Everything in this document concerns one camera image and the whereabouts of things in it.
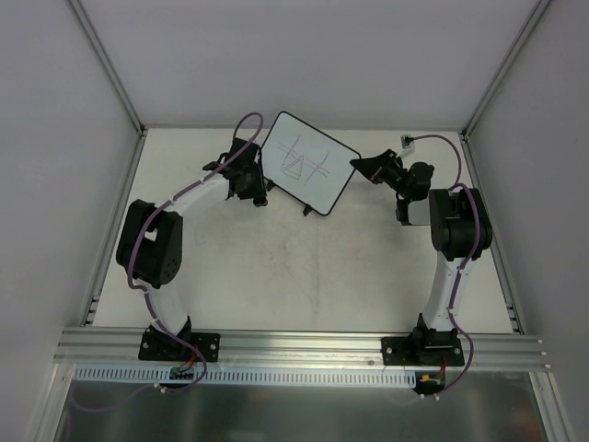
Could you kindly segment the black-framed small whiteboard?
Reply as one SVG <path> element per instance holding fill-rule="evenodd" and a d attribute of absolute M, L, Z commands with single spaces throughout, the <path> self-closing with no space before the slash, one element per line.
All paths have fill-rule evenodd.
<path fill-rule="evenodd" d="M 261 146 L 264 178 L 319 215 L 329 215 L 361 154 L 287 111 Z"/>

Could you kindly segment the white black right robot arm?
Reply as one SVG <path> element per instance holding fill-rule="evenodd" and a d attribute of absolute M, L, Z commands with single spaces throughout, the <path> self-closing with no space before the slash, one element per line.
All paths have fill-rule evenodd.
<path fill-rule="evenodd" d="M 350 164 L 373 184 L 395 191 L 397 220 L 403 226 L 428 226 L 437 253 L 426 306 L 408 336 L 381 340 L 384 363 L 461 366 L 459 304 L 474 264 L 492 243 L 491 221 L 479 190 L 460 182 L 448 190 L 434 189 L 434 166 L 416 162 L 406 169 L 390 149 Z"/>

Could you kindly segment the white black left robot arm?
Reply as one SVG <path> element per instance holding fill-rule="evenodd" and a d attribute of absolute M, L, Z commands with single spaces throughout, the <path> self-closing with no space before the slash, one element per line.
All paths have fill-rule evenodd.
<path fill-rule="evenodd" d="M 133 201 L 124 219 L 116 263 L 124 269 L 130 288 L 143 293 L 151 316 L 142 338 L 141 360 L 186 361 L 198 348 L 190 315 L 174 283 L 188 220 L 232 197 L 250 200 L 256 207 L 267 204 L 259 145 L 236 137 L 230 150 L 203 170 L 202 179 L 161 205 Z"/>

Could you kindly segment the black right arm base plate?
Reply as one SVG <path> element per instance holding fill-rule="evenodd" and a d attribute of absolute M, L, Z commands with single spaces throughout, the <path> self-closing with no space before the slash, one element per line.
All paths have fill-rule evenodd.
<path fill-rule="evenodd" d="M 458 338 L 441 342 L 415 341 L 407 336 L 385 336 L 380 341 L 385 366 L 450 366 L 465 364 Z"/>

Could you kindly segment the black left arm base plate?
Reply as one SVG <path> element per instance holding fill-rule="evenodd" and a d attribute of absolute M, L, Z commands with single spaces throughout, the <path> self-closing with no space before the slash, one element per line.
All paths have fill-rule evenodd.
<path fill-rule="evenodd" d="M 180 339 L 199 350 L 207 363 L 218 361 L 221 340 L 219 333 L 185 330 L 180 334 Z M 150 362 L 187 362 L 191 354 L 192 350 L 186 345 L 150 327 L 142 335 L 138 359 Z"/>

